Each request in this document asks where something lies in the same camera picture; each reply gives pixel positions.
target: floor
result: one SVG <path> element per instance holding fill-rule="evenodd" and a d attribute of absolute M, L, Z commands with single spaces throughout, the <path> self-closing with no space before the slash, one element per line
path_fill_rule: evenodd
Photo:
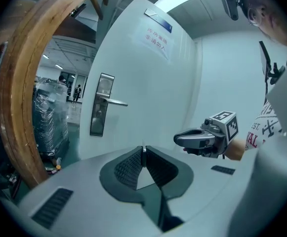
<path fill-rule="evenodd" d="M 67 102 L 67 122 L 69 132 L 69 148 L 63 159 L 61 160 L 61 168 L 65 168 L 74 162 L 79 161 L 80 151 L 80 118 L 82 104 Z M 18 193 L 15 198 L 15 203 L 18 204 L 21 199 L 29 192 L 28 186 L 21 182 Z"/>

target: person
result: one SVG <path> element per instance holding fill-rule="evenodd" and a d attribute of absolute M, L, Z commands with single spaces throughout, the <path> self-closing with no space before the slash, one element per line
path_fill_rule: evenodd
<path fill-rule="evenodd" d="M 270 39 L 287 46 L 287 16 L 275 0 L 237 0 L 249 23 Z M 277 116 L 267 101 L 248 132 L 246 140 L 234 139 L 225 156 L 240 160 L 246 150 L 260 147 L 268 138 L 282 133 Z"/>
<path fill-rule="evenodd" d="M 78 99 L 81 96 L 81 85 L 79 84 L 75 89 L 74 89 L 74 99 L 73 103 L 77 103 Z"/>
<path fill-rule="evenodd" d="M 62 84 L 62 85 L 65 85 L 65 86 L 66 86 L 65 79 L 64 79 L 64 76 L 63 76 L 63 75 L 60 75 L 60 76 L 59 76 L 59 84 Z"/>

